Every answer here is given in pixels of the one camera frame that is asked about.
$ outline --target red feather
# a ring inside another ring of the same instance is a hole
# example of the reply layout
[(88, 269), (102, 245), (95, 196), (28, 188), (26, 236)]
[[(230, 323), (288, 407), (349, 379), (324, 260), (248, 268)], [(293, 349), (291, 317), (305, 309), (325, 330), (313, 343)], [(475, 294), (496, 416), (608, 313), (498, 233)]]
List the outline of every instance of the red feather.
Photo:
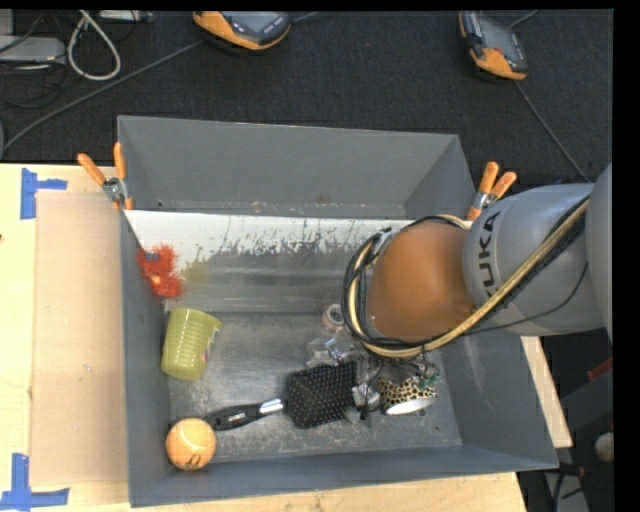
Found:
[(151, 251), (140, 248), (136, 262), (149, 281), (153, 293), (161, 299), (178, 297), (183, 293), (183, 280), (176, 271), (176, 252), (168, 244), (154, 246)]

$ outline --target black hairbrush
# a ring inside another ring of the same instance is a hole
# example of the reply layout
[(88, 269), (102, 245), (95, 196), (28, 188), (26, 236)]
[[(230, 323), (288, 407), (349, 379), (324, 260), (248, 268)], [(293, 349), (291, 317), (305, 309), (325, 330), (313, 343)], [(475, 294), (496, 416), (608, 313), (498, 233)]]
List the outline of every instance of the black hairbrush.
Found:
[(225, 407), (204, 416), (216, 431), (231, 430), (253, 423), (270, 414), (284, 411), (299, 428), (311, 428), (344, 418), (355, 407), (356, 363), (322, 365), (301, 370), (287, 377), (288, 399)]
[(356, 362), (322, 365), (287, 378), (287, 415), (299, 428), (311, 428), (344, 418), (355, 407)]

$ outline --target orange ball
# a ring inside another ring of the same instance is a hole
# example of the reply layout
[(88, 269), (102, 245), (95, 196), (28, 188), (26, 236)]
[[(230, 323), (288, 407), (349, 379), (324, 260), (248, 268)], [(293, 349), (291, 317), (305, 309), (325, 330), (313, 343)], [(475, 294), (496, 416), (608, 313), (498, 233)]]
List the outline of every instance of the orange ball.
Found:
[(186, 418), (171, 428), (165, 446), (174, 466), (193, 471), (212, 459), (216, 452), (216, 435), (206, 421)]

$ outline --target gray bin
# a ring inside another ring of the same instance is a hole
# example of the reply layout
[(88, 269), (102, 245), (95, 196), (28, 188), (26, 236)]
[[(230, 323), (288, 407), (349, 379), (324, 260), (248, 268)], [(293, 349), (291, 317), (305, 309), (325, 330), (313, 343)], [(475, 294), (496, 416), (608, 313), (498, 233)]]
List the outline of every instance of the gray bin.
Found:
[[(339, 300), (361, 240), (424, 215), (464, 217), (475, 191), (455, 135), (122, 116), (118, 138), (136, 202), (121, 219), (132, 506), (557, 467), (521, 342), (496, 330), (430, 353), (442, 376), (424, 416), (373, 413), (309, 430), (268, 416), (219, 432), (204, 469), (175, 469), (164, 449), (175, 421), (274, 398), (304, 368), (306, 344), (322, 332), (319, 312)], [(254, 250), (213, 243), (209, 228), (188, 235), (191, 224), (238, 218), (249, 227), (234, 236)], [(160, 369), (172, 304), (152, 296), (135, 262), (149, 230), (169, 231), (169, 221), (185, 226), (182, 244), (208, 248), (191, 262), (198, 272), (180, 304), (224, 324), (195, 383)], [(258, 245), (251, 226), (283, 222), (316, 229), (299, 244)], [(345, 222), (355, 229), (335, 236)]]

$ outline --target plastic cup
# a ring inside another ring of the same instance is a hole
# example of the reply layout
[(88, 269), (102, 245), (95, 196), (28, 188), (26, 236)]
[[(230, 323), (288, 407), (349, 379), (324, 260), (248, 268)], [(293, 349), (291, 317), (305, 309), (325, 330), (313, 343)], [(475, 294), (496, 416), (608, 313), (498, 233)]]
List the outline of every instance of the plastic cup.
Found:
[(160, 367), (176, 379), (198, 380), (221, 329), (222, 322), (207, 313), (190, 308), (174, 309), (169, 314)]

